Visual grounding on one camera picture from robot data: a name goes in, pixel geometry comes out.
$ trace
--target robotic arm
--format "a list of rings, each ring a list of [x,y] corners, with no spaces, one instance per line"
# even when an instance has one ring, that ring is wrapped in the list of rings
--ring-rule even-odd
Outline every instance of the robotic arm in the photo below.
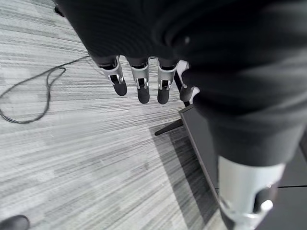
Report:
[[[194,105],[219,155],[223,221],[255,229],[305,129],[307,0],[55,2],[119,95],[127,88],[118,55],[127,57],[142,103],[148,57],[159,58],[162,104],[177,60],[189,62],[182,77],[200,89]]]

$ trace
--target black fingertip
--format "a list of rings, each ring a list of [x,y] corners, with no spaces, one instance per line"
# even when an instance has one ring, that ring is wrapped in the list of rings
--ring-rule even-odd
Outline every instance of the black fingertip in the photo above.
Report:
[[[142,104],[146,104],[149,102],[149,87],[147,89],[140,88],[138,89],[138,98]]]
[[[169,90],[166,90],[164,88],[158,90],[158,102],[160,104],[166,104],[168,102],[168,98],[169,98]]]
[[[123,80],[123,82],[121,84],[116,83],[115,85],[113,85],[115,92],[119,95],[119,96],[125,96],[127,93],[127,86],[126,86],[126,82],[125,80]]]

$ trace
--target gray striped carpet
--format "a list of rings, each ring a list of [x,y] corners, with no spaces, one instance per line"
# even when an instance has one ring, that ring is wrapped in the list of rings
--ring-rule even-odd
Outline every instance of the gray striped carpet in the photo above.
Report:
[[[50,0],[0,0],[0,93],[87,54],[53,7]],[[224,229],[184,128],[154,136],[184,107],[175,84],[160,105],[151,60],[151,98],[143,105],[124,57],[124,97],[88,61],[67,67],[43,119],[0,119],[0,220],[24,214],[33,230]],[[34,118],[45,106],[44,81],[13,90],[1,110]]]

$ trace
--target black shoe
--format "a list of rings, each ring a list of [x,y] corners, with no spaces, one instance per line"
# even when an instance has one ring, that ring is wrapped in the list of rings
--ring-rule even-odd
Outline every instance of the black shoe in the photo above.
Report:
[[[0,222],[0,230],[28,230],[30,221],[26,216],[18,215]]]

